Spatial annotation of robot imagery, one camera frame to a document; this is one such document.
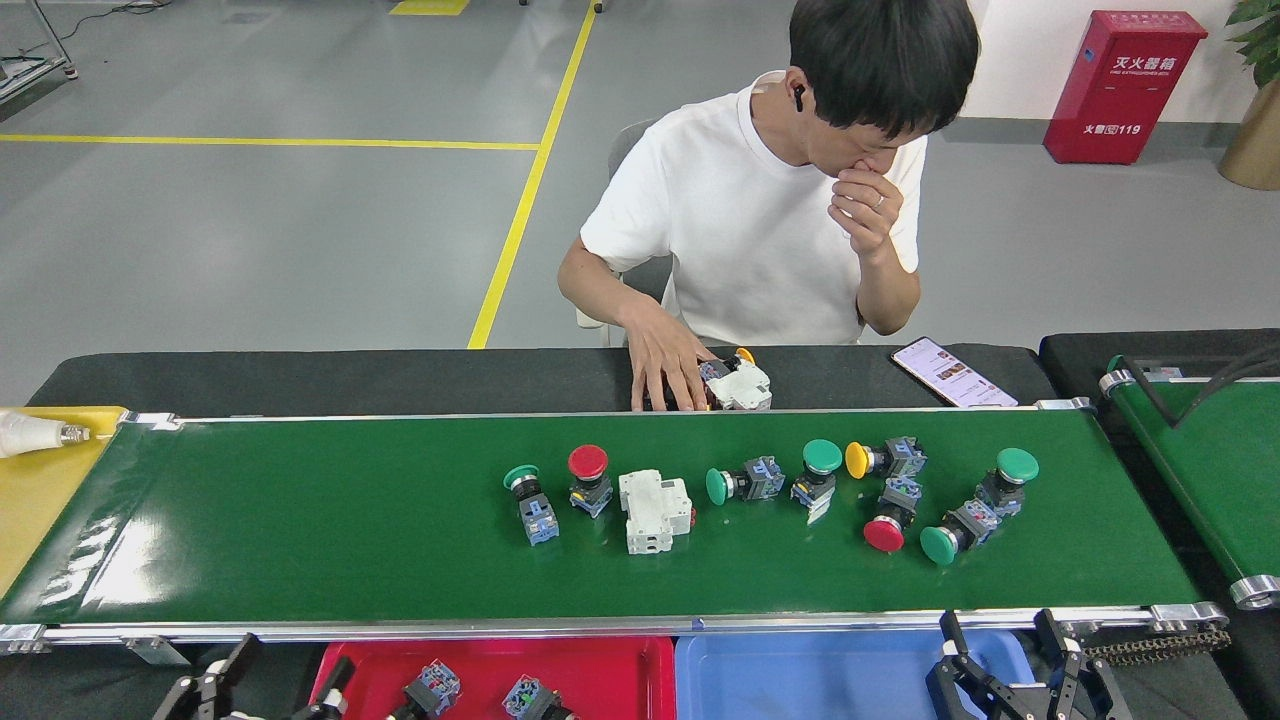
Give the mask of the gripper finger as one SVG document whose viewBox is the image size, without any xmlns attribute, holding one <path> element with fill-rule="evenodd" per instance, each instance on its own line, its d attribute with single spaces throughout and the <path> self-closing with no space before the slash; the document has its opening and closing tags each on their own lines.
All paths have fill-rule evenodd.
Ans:
<svg viewBox="0 0 1280 720">
<path fill-rule="evenodd" d="M 1018 697 L 1014 688 L 1004 684 L 970 656 L 954 610 L 942 612 L 940 629 L 943 635 L 942 656 L 925 676 L 938 719 L 975 719 L 975 715 L 966 711 L 963 694 L 987 719 L 1036 719 L 1032 707 Z"/>
<path fill-rule="evenodd" d="M 1041 655 L 1050 665 L 1050 679 L 1036 692 L 1036 717 L 1133 717 L 1110 665 L 1089 657 L 1064 633 L 1050 609 L 1036 614 L 1036 630 Z"/>
<path fill-rule="evenodd" d="M 294 711 L 291 719 L 343 719 L 348 707 L 344 691 L 353 675 L 355 664 L 348 657 L 340 656 L 325 676 L 315 698 Z"/>
<path fill-rule="evenodd" d="M 198 676 L 179 676 L 151 719 L 253 719 L 234 708 L 234 688 L 260 652 L 261 641 L 246 633 L 227 659 Z"/>
</svg>

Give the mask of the person's right hand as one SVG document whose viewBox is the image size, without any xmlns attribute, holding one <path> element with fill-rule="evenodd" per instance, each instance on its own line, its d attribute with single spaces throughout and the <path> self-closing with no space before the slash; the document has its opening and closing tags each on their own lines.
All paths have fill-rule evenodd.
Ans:
<svg viewBox="0 0 1280 720">
<path fill-rule="evenodd" d="M 668 314 L 654 299 L 641 293 L 627 299 L 616 322 L 625 329 L 634 372 L 631 409 L 654 411 L 668 409 L 671 395 L 681 411 L 708 407 L 700 364 L 713 354 L 680 320 Z"/>
</svg>

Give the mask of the person's left hand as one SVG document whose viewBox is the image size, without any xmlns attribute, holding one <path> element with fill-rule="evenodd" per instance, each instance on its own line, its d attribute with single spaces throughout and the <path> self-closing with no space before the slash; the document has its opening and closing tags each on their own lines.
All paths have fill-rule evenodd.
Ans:
<svg viewBox="0 0 1280 720">
<path fill-rule="evenodd" d="M 895 255 L 891 231 L 901 206 L 899 188 L 869 160 L 859 160 L 836 177 L 828 214 L 850 234 L 859 259 L 876 264 Z"/>
</svg>

